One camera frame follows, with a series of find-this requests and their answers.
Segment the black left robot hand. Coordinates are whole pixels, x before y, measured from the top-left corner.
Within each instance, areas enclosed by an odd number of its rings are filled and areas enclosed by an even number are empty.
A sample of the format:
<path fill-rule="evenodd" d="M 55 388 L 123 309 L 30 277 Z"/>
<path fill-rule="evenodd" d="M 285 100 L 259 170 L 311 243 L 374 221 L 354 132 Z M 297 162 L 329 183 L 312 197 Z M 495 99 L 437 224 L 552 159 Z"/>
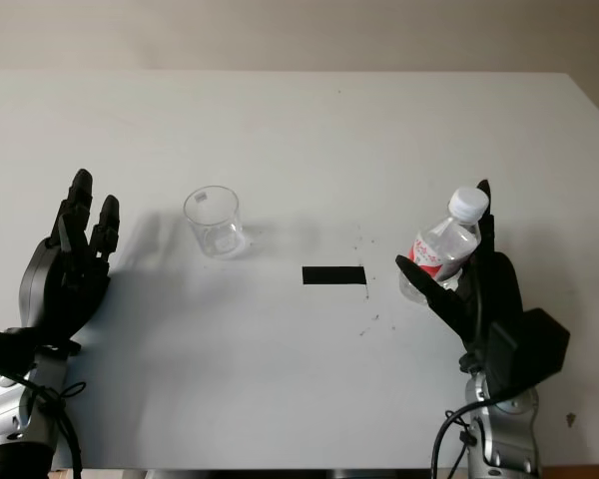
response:
<path fill-rule="evenodd" d="M 79 170 L 59 207 L 51 233 L 36 247 L 19 288 L 26 334 L 37 345 L 61 346 L 93 316 L 109 286 L 109 256 L 119 240 L 119 201 L 106 197 L 86 236 L 92 175 Z"/>

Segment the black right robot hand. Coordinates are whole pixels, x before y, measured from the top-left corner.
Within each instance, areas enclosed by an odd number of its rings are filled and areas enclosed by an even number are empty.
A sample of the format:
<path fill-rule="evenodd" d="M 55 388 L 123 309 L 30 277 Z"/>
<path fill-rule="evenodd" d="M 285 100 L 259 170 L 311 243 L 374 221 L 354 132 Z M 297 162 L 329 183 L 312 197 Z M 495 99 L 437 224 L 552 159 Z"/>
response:
<path fill-rule="evenodd" d="M 486 180 L 457 189 L 443 219 L 417 233 L 408 253 L 395 258 L 401 293 L 459 336 L 464 371 L 484 364 L 490 325 L 522 310 L 514 267 L 495 250 L 490 202 Z"/>

